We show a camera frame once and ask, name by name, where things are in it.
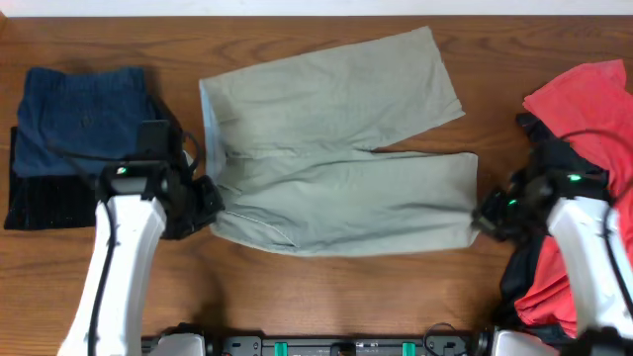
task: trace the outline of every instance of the white backdrop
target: white backdrop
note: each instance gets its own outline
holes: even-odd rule
[[[0,10],[7,17],[633,15],[633,0],[0,0]]]

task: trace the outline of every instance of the gray-green cloth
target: gray-green cloth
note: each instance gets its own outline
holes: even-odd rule
[[[360,256],[466,247],[477,156],[371,150],[464,115],[429,28],[201,80],[214,234]]]

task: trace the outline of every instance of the wooden table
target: wooden table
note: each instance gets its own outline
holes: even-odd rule
[[[586,61],[624,58],[633,70],[631,18],[12,19],[0,37],[0,212],[7,212],[9,128],[32,66],[143,66],[152,91],[203,141],[198,79],[425,25],[467,115],[391,149],[479,154],[480,196],[527,160],[527,139],[513,121],[526,94]],[[93,232],[0,232],[0,354],[56,352],[79,302]],[[480,236],[459,251],[301,259],[204,230],[159,243],[143,331],[180,321],[268,335],[418,334],[438,321],[470,328],[496,305],[510,253]]]

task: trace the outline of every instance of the black folded clothing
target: black folded clothing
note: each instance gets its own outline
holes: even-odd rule
[[[17,128],[11,128],[10,167]],[[94,192],[79,176],[20,178],[9,169],[9,213],[5,229],[38,230],[95,225]]]

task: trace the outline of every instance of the dark blue clothing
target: dark blue clothing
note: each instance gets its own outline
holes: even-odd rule
[[[20,177],[76,175],[53,145],[68,152],[122,158],[136,151],[142,121],[156,119],[141,68],[69,75],[33,68],[18,109],[13,170]],[[76,159],[87,173],[105,163]]]

